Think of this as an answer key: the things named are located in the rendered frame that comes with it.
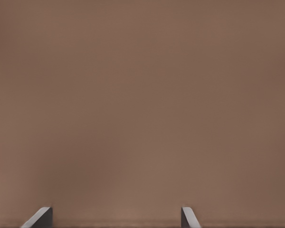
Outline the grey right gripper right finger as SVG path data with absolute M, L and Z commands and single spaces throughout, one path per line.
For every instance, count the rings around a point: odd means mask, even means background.
M 201 228 L 201 225 L 191 207 L 181 208 L 181 228 Z

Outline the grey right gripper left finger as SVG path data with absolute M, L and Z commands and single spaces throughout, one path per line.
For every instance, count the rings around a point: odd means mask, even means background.
M 53 228 L 53 209 L 51 207 L 40 208 L 20 228 Z

